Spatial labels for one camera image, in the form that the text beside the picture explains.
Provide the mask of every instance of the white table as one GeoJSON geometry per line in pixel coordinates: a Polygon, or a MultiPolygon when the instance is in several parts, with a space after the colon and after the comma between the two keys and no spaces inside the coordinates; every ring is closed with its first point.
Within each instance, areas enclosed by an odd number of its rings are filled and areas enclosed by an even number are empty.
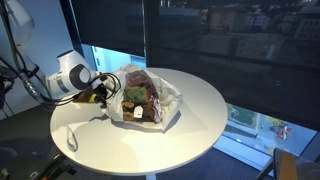
{"type": "Polygon", "coordinates": [[[148,70],[175,85],[183,95],[180,112],[166,132],[113,122],[103,116],[100,104],[69,103],[57,107],[51,118],[51,135],[58,148],[94,171],[147,175],[147,179],[185,165],[212,148],[227,121],[221,94],[191,74],[162,68],[148,70]],[[67,143],[68,138],[77,145],[76,151],[67,143]]]}

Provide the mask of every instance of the plastic bag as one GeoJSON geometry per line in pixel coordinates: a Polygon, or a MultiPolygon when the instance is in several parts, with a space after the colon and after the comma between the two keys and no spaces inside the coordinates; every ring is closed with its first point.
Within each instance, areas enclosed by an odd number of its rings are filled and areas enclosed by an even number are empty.
{"type": "Polygon", "coordinates": [[[165,130],[179,111],[182,103],[182,94],[180,91],[174,85],[159,76],[131,64],[123,66],[119,70],[113,72],[113,74],[118,77],[121,84],[111,82],[112,79],[107,79],[103,82],[107,89],[114,89],[114,85],[117,86],[116,89],[118,89],[113,97],[107,99],[107,115],[114,121],[131,123],[143,128],[165,130]],[[144,93],[143,89],[130,89],[131,87],[137,87],[137,85],[141,84],[143,84],[143,86],[138,87],[146,87],[147,90],[151,91],[151,96],[154,95],[151,97],[153,103],[152,108],[155,113],[154,121],[139,121],[139,118],[125,120],[128,118],[125,116],[126,112],[124,112],[127,107],[123,104],[125,100],[139,103],[145,101],[144,97],[140,97],[140,94],[144,93]],[[157,107],[155,106],[157,103],[160,105],[158,108],[161,109],[157,110],[157,107]]]}

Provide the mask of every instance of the white wall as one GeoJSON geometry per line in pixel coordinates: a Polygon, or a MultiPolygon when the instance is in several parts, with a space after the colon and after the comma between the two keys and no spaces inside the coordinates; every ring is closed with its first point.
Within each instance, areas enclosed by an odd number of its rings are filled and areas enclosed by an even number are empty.
{"type": "MultiPolygon", "coordinates": [[[[35,30],[26,48],[27,55],[38,64],[44,74],[56,73],[59,70],[56,57],[73,49],[59,0],[19,0],[19,2],[35,22],[35,30]]],[[[39,105],[27,93],[19,79],[15,82],[14,88],[6,96],[15,114],[39,105]]],[[[0,119],[3,118],[5,115],[0,111],[0,119]]]]}

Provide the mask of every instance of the label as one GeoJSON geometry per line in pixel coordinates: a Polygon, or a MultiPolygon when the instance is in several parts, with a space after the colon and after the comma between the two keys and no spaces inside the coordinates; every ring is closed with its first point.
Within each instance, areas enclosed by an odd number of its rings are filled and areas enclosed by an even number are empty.
{"type": "Polygon", "coordinates": [[[134,108],[133,113],[135,118],[142,118],[143,108],[141,106],[137,106],[134,108]]]}

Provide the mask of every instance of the dark floor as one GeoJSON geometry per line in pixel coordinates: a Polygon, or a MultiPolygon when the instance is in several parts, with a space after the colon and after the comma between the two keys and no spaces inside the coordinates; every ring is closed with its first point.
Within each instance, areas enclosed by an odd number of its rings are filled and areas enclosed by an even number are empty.
{"type": "MultiPolygon", "coordinates": [[[[50,160],[57,148],[51,141],[49,121],[52,110],[36,107],[21,114],[0,121],[0,147],[10,147],[18,155],[37,154],[43,160],[50,160]]],[[[8,157],[0,154],[0,167],[5,166],[8,157]]],[[[144,176],[121,177],[93,172],[74,164],[78,171],[76,177],[80,180],[110,179],[110,180],[144,180],[144,176]]],[[[157,174],[158,180],[253,180],[258,170],[212,148],[197,160],[180,168],[157,174]]]]}

